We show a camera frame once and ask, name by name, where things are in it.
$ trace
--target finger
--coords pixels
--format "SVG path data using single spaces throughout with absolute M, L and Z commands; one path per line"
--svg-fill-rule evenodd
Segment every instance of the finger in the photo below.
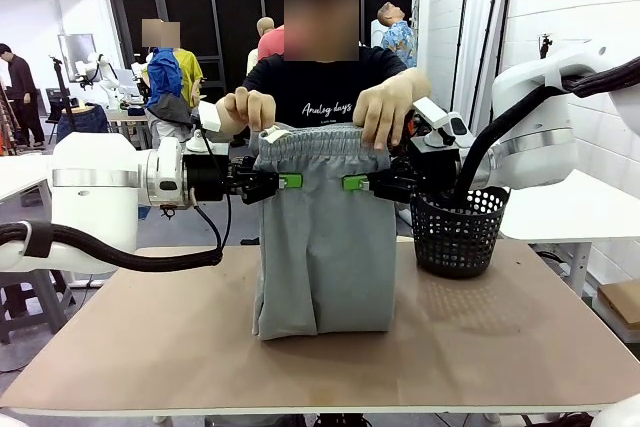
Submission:
M 276 123 L 276 101 L 270 95 L 262 95 L 262 128 L 268 129 Z
M 247 113 L 249 99 L 249 91 L 245 87 L 238 87 L 236 89 L 236 109 L 240 118 L 247 122 L 249 120 L 249 114 Z
M 249 127 L 254 132 L 262 130 L 262 95 L 258 92 L 250 92 L 248 105 Z
M 376 132 L 376 140 L 374 144 L 374 148 L 376 150 L 383 150 L 387 145 L 389 132 L 391 132 L 391 126 L 393 125 L 394 111 L 395 108 L 391 102 L 386 102 L 382 105 L 380 122 L 378 123 L 378 131 Z
M 367 117 L 367 108 L 369 107 L 369 94 L 365 90 L 360 92 L 356 108 L 353 111 L 353 123 L 357 127 L 364 127 L 364 121 Z
M 382 100 L 372 98 L 369 101 L 367 113 L 364 118 L 364 130 L 362 132 L 362 143 L 373 144 L 373 140 L 380 123 L 380 114 L 382 113 Z
M 236 96 L 235 94 L 227 94 L 224 96 L 224 109 L 236 122 L 242 122 L 240 115 L 238 114 L 238 109 L 236 108 Z
M 393 130 L 391 131 L 391 145 L 394 147 L 402 140 L 402 132 L 404 131 L 404 121 L 406 115 L 402 109 L 396 109 L 393 116 Z

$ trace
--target black basket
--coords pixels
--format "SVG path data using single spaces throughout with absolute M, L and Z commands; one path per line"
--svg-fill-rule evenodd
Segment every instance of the black basket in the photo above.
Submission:
M 418 266 L 450 279 L 482 274 L 491 261 L 509 193 L 498 187 L 469 192 L 458 208 L 426 194 L 411 200 Z

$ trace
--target blue floral shirt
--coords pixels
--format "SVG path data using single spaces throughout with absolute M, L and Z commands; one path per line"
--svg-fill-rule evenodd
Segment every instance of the blue floral shirt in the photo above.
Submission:
M 416 66 L 416 36 L 405 20 L 389 27 L 382 38 L 382 48 L 395 52 L 408 68 Z

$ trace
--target floor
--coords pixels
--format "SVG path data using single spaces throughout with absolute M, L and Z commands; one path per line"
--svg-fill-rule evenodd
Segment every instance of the floor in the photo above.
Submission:
M 236 151 L 232 156 L 243 155 L 244 151 Z M 218 226 L 226 225 L 227 209 L 225 203 L 203 204 L 203 209 Z M 257 206 L 246 206 L 236 197 L 232 201 L 232 228 L 229 245 L 239 245 L 245 238 L 258 236 Z M 20 199 L 12 199 L 0 204 L 0 223 L 45 218 L 42 206 L 23 207 Z M 411 235 L 411 229 L 398 220 L 398 234 Z M 181 246 L 181 245 L 212 245 L 214 241 L 211 229 L 193 211 L 178 211 L 171 220 L 161 217 L 157 209 L 152 209 L 145 220 L 141 220 L 138 230 L 138 244 L 140 247 L 152 246 Z M 92 290 L 80 290 L 76 293 L 78 304 L 73 307 L 69 315 L 73 315 L 80 306 L 91 299 Z M 40 310 L 35 299 L 28 303 L 31 313 Z M 1 373 L 25 366 L 51 339 L 52 335 L 46 326 L 32 327 L 12 333 L 10 345 L 0 345 L 0 394 L 4 392 L 19 373 Z M 153 426 L 148 417 L 139 418 L 64 418 L 45 416 L 23 416 L 3 410 L 4 415 L 19 418 L 31 427 L 142 427 Z M 482 415 L 467 417 L 464 414 L 442 415 L 442 419 L 435 415 L 392 414 L 367 415 L 373 427 L 484 427 L 495 424 L 487 422 Z M 313 425 L 314 416 L 307 416 L 307 424 Z M 202 417 L 179 417 L 174 419 L 175 427 L 190 427 L 204 425 Z M 518 416 L 503 417 L 503 427 L 520 427 L 525 423 Z

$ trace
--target hand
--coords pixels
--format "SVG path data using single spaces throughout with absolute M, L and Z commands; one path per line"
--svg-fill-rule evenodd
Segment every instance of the hand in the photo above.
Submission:
M 275 123 L 276 101 L 272 96 L 256 90 L 249 92 L 244 87 L 238 87 L 234 94 L 225 96 L 224 108 L 229 117 L 248 124 L 254 132 L 268 129 Z
M 404 119 L 413 106 L 413 86 L 402 76 L 387 79 L 382 84 L 364 90 L 358 97 L 353 122 L 364 127 L 362 142 L 374 144 L 376 150 L 387 145 L 389 133 L 395 147 L 402 138 Z

